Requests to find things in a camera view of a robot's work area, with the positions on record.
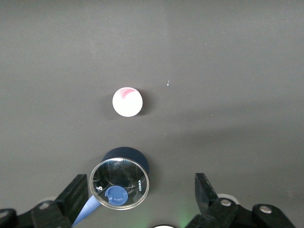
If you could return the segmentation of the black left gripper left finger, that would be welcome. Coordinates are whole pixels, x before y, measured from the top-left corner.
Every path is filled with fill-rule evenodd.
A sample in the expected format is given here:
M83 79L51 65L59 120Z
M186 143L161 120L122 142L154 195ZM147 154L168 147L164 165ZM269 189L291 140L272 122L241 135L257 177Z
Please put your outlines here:
M23 214L0 210L2 228L70 228L88 200L87 175L78 174L55 200L43 201Z

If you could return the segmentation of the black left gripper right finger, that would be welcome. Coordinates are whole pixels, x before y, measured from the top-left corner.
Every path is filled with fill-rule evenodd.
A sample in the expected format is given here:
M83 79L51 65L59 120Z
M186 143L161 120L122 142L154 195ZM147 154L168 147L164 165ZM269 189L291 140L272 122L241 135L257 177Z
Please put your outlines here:
M204 173L195 174L195 199L200 210L189 228L294 228L277 207L256 204L245 209L227 197L219 197Z

